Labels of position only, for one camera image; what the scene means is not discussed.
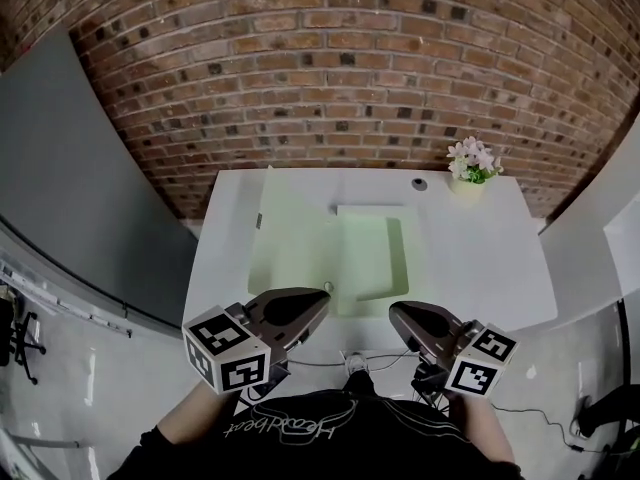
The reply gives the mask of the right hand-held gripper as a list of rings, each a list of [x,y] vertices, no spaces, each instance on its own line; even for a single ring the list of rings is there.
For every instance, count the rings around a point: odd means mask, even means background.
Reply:
[[[519,346],[492,324],[462,322],[447,309],[424,302],[393,303],[389,320],[419,357],[411,386],[422,398],[445,392],[488,397]]]

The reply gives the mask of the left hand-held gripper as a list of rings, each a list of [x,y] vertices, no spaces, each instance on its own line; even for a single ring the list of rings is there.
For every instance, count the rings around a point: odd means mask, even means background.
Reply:
[[[182,326],[188,360],[218,394],[265,385],[324,320],[330,301],[324,290],[295,287],[211,308]]]

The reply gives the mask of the light green paper sheet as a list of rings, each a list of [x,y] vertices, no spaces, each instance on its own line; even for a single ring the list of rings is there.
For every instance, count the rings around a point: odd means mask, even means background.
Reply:
[[[304,287],[326,291],[340,318],[382,318],[402,300],[428,293],[425,247],[415,208],[321,208],[285,173],[269,169],[260,200],[248,291]]]

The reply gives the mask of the person's right forearm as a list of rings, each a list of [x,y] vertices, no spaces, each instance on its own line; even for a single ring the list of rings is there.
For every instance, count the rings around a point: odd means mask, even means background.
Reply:
[[[480,452],[493,462],[514,463],[515,456],[487,398],[446,391],[449,417]]]

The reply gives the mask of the person's left forearm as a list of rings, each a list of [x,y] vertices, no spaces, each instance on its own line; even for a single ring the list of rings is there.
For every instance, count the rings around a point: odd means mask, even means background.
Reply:
[[[199,440],[217,423],[232,417],[240,394],[217,394],[205,381],[169,411],[157,424],[159,432],[172,444]]]

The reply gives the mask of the white desk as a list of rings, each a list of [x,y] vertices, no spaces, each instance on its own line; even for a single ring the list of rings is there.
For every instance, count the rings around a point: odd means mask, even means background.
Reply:
[[[505,331],[558,315],[549,270],[517,182],[492,179],[475,204],[438,171],[283,168],[312,204],[397,205],[417,210],[426,252],[428,300]],[[224,170],[214,184],[189,282],[184,318],[244,299],[267,170]],[[425,191],[411,182],[423,178]]]

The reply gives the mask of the person's black trouser leg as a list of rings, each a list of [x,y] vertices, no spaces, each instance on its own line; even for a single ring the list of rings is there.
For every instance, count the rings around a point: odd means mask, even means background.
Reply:
[[[357,395],[376,396],[374,382],[366,369],[350,373],[343,390]]]

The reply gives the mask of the person's black shirt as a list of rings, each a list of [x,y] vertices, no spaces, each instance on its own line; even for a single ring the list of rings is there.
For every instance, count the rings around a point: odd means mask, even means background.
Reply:
[[[108,480],[524,480],[414,401],[338,390],[273,398],[193,444],[142,434]]]

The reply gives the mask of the black curved pole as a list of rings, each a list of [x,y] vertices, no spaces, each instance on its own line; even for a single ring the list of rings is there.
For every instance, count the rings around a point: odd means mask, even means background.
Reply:
[[[616,310],[619,318],[619,335],[622,354],[622,384],[631,384],[631,347],[629,325],[626,305],[623,298],[616,302]]]

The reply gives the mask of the white bookshelf cabinet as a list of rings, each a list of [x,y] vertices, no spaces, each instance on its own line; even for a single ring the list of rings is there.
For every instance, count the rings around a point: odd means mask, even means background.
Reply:
[[[640,289],[640,115],[541,242],[558,310],[554,326]]]

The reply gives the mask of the white metal shelf rack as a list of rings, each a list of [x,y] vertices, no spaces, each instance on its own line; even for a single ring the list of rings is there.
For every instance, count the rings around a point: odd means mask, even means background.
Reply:
[[[50,282],[0,248],[0,280],[51,315],[73,317],[131,339],[133,330],[126,319]]]

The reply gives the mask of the potted pink flower plant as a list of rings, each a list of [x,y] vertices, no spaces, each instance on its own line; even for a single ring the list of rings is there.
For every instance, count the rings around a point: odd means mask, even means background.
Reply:
[[[449,146],[446,157],[452,175],[449,188],[468,204],[478,202],[488,181],[504,171],[501,159],[475,136],[467,136]]]

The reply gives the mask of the black office chair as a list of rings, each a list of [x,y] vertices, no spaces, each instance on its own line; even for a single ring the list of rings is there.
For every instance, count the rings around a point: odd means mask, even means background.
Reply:
[[[28,380],[33,384],[38,384],[38,379],[31,375],[26,349],[38,350],[45,355],[47,350],[43,345],[29,343],[27,339],[28,327],[31,321],[37,321],[38,315],[35,312],[27,311],[22,321],[15,319],[15,312],[9,300],[0,298],[0,368],[7,367],[10,359],[22,366]]]

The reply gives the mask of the grey refrigerator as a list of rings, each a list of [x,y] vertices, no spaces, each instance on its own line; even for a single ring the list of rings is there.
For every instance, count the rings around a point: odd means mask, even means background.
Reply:
[[[54,27],[0,74],[0,251],[83,302],[179,336],[196,248]]]

